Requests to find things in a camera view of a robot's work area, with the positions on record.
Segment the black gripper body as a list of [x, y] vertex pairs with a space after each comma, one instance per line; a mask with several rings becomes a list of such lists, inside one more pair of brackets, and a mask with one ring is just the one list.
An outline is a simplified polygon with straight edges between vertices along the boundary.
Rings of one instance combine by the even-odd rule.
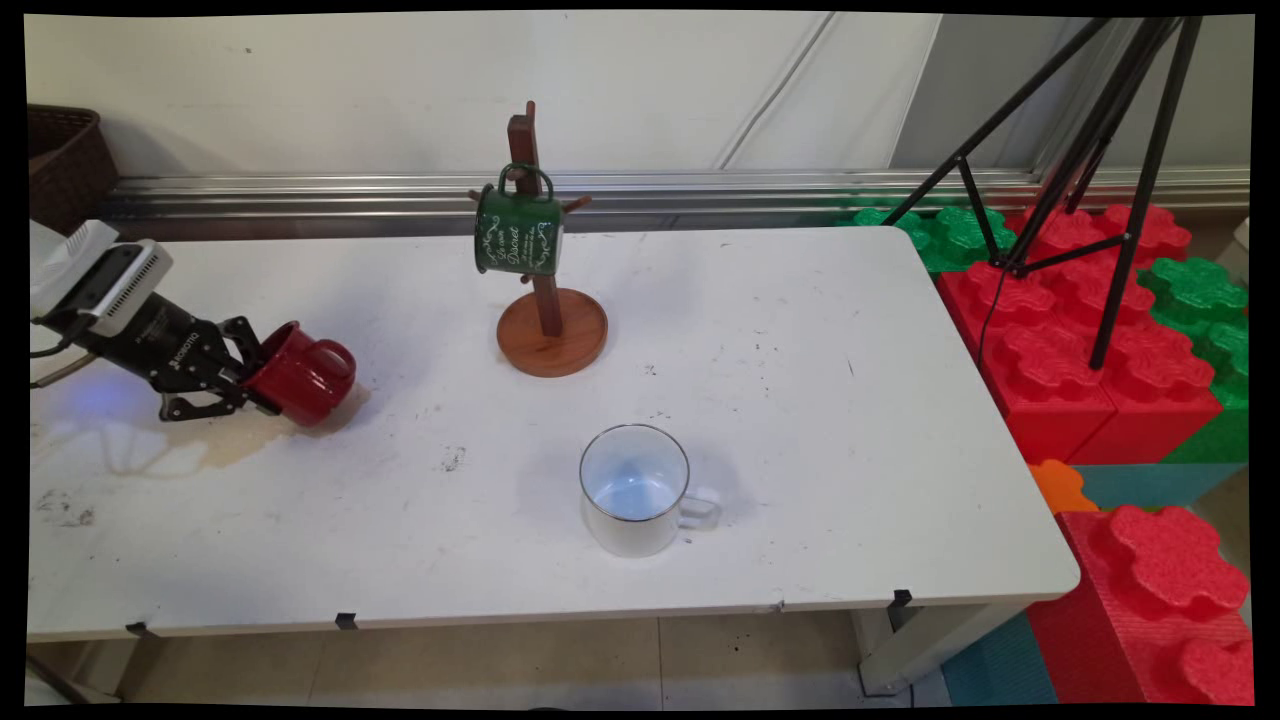
[[151, 293], [115, 336], [91, 328], [76, 337], [76, 345], [142, 378], [159, 393], [239, 393], [239, 361], [233, 359], [220, 325], [160, 293]]

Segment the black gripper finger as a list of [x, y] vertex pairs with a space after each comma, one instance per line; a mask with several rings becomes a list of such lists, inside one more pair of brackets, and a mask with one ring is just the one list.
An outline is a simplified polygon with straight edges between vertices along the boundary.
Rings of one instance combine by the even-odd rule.
[[220, 334], [230, 340], [239, 354], [241, 373], [256, 373], [266, 361], [262, 343], [246, 316], [233, 316], [218, 324]]
[[163, 421], [193, 421], [229, 416], [242, 409], [279, 416], [282, 407], [256, 391], [247, 389], [228, 380], [212, 384], [192, 382], [157, 382], [161, 397], [159, 418]]

